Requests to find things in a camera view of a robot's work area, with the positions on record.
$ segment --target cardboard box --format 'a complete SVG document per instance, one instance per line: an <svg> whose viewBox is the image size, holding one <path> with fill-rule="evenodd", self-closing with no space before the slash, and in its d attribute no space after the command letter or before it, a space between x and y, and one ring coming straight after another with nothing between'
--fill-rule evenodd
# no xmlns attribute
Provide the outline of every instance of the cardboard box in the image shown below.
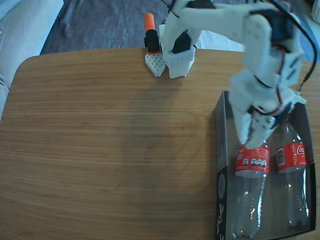
<svg viewBox="0 0 320 240"><path fill-rule="evenodd" d="M237 149L241 146L236 133L233 113L228 101L228 92L224 91L216 107L217 137L217 204L216 204L216 240L233 240L232 224L235 219L237 195L237 178L235 175ZM286 201L283 198L281 174L277 170L276 149L272 136L268 139L270 149L269 174L264 185L261 204L260 228L254 240L279 240L315 230L316 228L316 172L312 139L306 107L297 104L293 112L291 125L300 135L308 160L306 168L306 200L309 218L300 229L285 228Z"/></svg>

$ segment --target bottle label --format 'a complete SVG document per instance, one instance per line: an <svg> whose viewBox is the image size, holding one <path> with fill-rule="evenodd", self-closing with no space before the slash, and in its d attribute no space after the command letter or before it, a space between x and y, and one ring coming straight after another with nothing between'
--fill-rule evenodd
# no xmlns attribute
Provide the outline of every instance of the bottle label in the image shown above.
<svg viewBox="0 0 320 240"><path fill-rule="evenodd" d="M269 148L260 146L253 149L247 149L241 146L236 154L235 171L260 171L269 173Z"/></svg>
<svg viewBox="0 0 320 240"><path fill-rule="evenodd" d="M307 166L305 146L303 143L291 143L276 150L278 171L292 167Z"/></svg>

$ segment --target coca-cola bottle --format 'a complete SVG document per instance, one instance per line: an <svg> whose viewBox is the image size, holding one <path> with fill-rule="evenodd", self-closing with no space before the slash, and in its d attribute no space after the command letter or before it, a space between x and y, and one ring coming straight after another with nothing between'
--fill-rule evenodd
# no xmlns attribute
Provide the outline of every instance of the coca-cola bottle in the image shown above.
<svg viewBox="0 0 320 240"><path fill-rule="evenodd" d="M253 238L261 226L261 206L269 162L267 142L254 149L241 146L237 151L236 203L231 225L234 238Z"/></svg>
<svg viewBox="0 0 320 240"><path fill-rule="evenodd" d="M285 228L300 228L309 218L306 198L307 159L304 144L288 119L275 133L276 160L286 206Z"/></svg>

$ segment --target wood grain surface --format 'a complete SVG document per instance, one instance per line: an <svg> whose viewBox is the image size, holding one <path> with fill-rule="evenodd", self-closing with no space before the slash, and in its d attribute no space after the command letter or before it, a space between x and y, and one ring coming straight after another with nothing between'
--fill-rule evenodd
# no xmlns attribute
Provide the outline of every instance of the wood grain surface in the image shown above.
<svg viewBox="0 0 320 240"><path fill-rule="evenodd" d="M0 240L214 238L214 108L242 55L198 50L179 79L155 78L144 55L79 51L20 66L0 124ZM302 90L318 209L319 74ZM317 228L294 239L319 238Z"/></svg>

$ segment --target white robotic arm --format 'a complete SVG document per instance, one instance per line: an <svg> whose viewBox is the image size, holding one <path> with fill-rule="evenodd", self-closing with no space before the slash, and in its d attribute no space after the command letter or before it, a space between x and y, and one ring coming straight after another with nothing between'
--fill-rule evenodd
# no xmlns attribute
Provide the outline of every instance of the white robotic arm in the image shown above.
<svg viewBox="0 0 320 240"><path fill-rule="evenodd" d="M271 135L278 118L297 102L306 102L289 88L298 83L301 69L299 30L270 3L212 5L208 0L175 0L165 25L159 27L171 78L189 72L201 30L245 47L246 69L230 79L229 102L240 143L258 147ZM182 33L189 37L189 46L177 52Z"/></svg>

